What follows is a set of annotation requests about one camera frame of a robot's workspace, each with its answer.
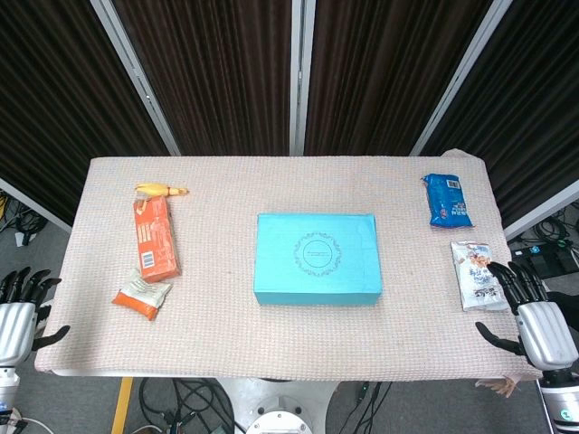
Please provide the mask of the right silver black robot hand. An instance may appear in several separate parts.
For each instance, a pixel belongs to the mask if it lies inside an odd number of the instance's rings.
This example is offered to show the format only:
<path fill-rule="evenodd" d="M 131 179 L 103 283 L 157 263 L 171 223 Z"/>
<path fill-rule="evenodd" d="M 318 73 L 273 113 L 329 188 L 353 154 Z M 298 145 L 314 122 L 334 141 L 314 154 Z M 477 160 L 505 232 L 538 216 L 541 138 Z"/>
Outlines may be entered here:
<path fill-rule="evenodd" d="M 498 280 L 514 316 L 518 338 L 516 341 L 492 334 L 481 322 L 476 324 L 481 336 L 491 345 L 517 356 L 543 374 L 547 386 L 569 385 L 577 378 L 572 366 L 578 361 L 567 320 L 578 310 L 578 304 L 561 308 L 559 298 L 548 291 L 543 280 L 532 270 L 510 261 L 488 264 L 489 272 Z"/>

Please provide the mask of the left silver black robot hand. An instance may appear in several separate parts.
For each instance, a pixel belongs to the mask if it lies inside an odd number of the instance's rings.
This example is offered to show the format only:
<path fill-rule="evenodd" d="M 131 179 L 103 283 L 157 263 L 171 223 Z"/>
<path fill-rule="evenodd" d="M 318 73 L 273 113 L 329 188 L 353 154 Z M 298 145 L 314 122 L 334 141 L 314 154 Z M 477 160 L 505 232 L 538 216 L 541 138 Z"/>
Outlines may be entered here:
<path fill-rule="evenodd" d="M 52 335 L 37 337 L 39 324 L 47 320 L 52 307 L 43 302 L 52 287 L 62 280 L 51 278 L 50 269 L 30 276 L 31 268 L 13 270 L 1 278 L 1 368 L 14 369 L 30 353 L 57 344 L 70 331 L 63 325 Z"/>

